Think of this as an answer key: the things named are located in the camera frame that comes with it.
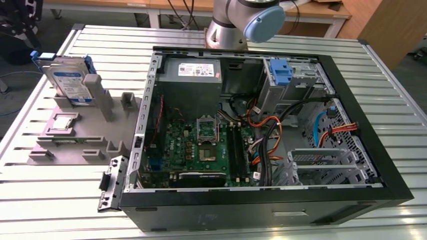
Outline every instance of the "case hinge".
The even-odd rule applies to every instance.
[[[125,182],[126,168],[129,159],[124,156],[117,156],[110,159],[106,172],[102,172],[98,183],[101,190],[97,212],[117,212],[120,197]]]

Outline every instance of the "motherboard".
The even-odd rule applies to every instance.
[[[166,125],[164,141],[162,158],[148,157],[150,172],[140,172],[144,188],[172,188],[182,174],[186,178],[216,179],[213,181],[221,178],[224,187],[256,184],[249,178],[248,154],[244,151],[253,142],[250,127],[202,118],[197,122],[176,121]],[[202,186],[198,180],[189,182],[198,182],[198,187]]]

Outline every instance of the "aluminum slotted table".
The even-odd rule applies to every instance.
[[[58,55],[89,54],[112,96],[138,97],[152,46],[204,47],[201,31],[76,25]],[[368,45],[356,40],[276,36],[249,50],[329,55],[415,199],[341,225],[141,232],[124,212],[97,213],[105,165],[32,166],[28,154],[56,106],[41,78],[0,143],[1,239],[423,239],[427,236],[427,118]]]

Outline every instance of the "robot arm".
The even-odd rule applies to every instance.
[[[0,0],[0,33],[24,40],[28,47],[41,45],[36,37],[42,0]]]
[[[285,20],[278,0],[214,0],[213,18],[205,33],[212,49],[241,50],[273,37]]]

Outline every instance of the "power supply label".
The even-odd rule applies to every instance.
[[[214,77],[213,64],[180,63],[177,66],[177,76]]]
[[[92,101],[89,89],[82,84],[84,77],[78,72],[53,72],[58,88],[73,105],[85,106]]]

